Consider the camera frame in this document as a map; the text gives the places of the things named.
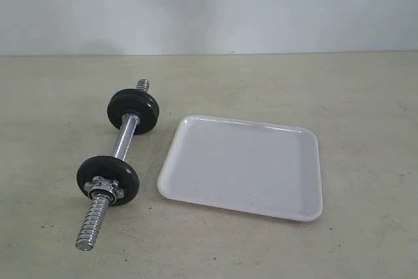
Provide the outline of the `white rectangular plastic tray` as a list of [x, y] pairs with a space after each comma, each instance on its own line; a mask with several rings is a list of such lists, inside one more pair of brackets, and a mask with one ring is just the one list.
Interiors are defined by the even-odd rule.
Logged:
[[174, 201], [311, 222], [323, 212], [319, 143], [302, 127], [188, 115], [157, 189]]

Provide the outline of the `chrome star collar nut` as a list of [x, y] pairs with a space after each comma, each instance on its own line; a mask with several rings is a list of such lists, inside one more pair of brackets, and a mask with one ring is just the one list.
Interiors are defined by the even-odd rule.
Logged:
[[95, 192], [108, 193], [110, 195], [110, 202], [114, 203], [118, 199], [125, 197], [125, 192], [119, 187], [117, 180], [103, 178], [102, 176], [94, 176], [92, 181], [84, 184], [84, 191], [92, 197]]

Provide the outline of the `black weight plate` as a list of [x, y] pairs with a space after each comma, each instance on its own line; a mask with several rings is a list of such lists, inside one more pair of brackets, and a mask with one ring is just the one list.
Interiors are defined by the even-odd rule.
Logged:
[[148, 92], [137, 90], [133, 88], [129, 89], [123, 89], [120, 91], [117, 91], [112, 97], [111, 101], [116, 99], [128, 99], [130, 101], [136, 101], [136, 102], [145, 102], [151, 104], [151, 106], [159, 106], [158, 102], [155, 100], [154, 97], [152, 97]]
[[85, 160], [78, 168], [76, 181], [80, 191], [89, 197], [84, 184], [91, 182], [94, 176], [117, 180], [124, 191], [124, 198], [115, 200], [111, 206], [121, 206], [131, 202], [138, 194], [140, 181], [134, 168], [113, 156], [94, 156]]
[[134, 114], [139, 117], [139, 124], [135, 128], [134, 134], [141, 135], [150, 132], [155, 127], [159, 117], [159, 106], [151, 106], [149, 103], [128, 99], [110, 100], [107, 115], [114, 127], [120, 129], [125, 114]]

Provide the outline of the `chrome threaded dumbbell bar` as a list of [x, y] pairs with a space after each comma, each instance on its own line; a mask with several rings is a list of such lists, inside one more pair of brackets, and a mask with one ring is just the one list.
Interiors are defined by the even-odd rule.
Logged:
[[[148, 92], [149, 86], [149, 81], [142, 78], [133, 89]], [[138, 124], [138, 116], [134, 114], [125, 114], [123, 116], [122, 125], [118, 129], [119, 133], [109, 156], [125, 161], [132, 138], [135, 136], [135, 128]], [[110, 202], [110, 195], [106, 192], [95, 192], [92, 197], [88, 198], [91, 204], [75, 242], [76, 248], [82, 251], [90, 251], [94, 248], [106, 211], [112, 204]]]

